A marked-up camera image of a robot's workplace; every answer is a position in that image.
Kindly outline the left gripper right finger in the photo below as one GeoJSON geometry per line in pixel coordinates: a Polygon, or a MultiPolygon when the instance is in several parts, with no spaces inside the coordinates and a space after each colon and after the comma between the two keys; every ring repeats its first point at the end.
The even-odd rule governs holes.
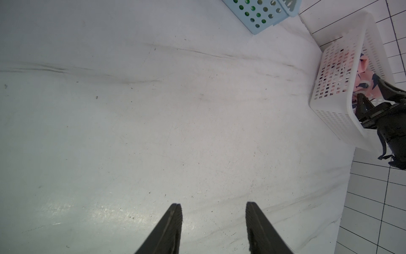
{"type": "Polygon", "coordinates": [[[293,254],[255,202],[246,203],[245,220],[250,253],[293,254]]]}

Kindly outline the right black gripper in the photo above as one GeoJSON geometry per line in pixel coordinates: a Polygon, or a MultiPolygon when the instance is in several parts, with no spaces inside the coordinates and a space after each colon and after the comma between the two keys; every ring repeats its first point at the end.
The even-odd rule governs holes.
{"type": "Polygon", "coordinates": [[[391,159],[389,165],[400,170],[406,169],[406,92],[383,79],[378,87],[388,102],[374,106],[363,93],[357,94],[355,115],[366,129],[376,129],[382,145],[379,160],[391,159]]]}

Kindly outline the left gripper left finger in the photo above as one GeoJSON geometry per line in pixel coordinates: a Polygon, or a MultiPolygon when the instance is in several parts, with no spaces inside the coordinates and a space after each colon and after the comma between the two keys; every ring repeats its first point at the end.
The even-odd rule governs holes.
{"type": "Polygon", "coordinates": [[[181,204],[173,203],[135,253],[178,254],[180,248],[181,231],[181,204]]]}

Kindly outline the pink shark print shorts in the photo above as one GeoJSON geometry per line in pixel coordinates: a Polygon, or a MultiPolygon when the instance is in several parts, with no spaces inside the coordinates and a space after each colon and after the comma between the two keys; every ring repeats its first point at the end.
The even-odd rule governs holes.
{"type": "Polygon", "coordinates": [[[382,93],[378,87],[380,77],[368,68],[369,58],[361,54],[352,95],[352,108],[355,112],[357,107],[357,95],[364,94],[370,101],[382,98],[382,93]]]}

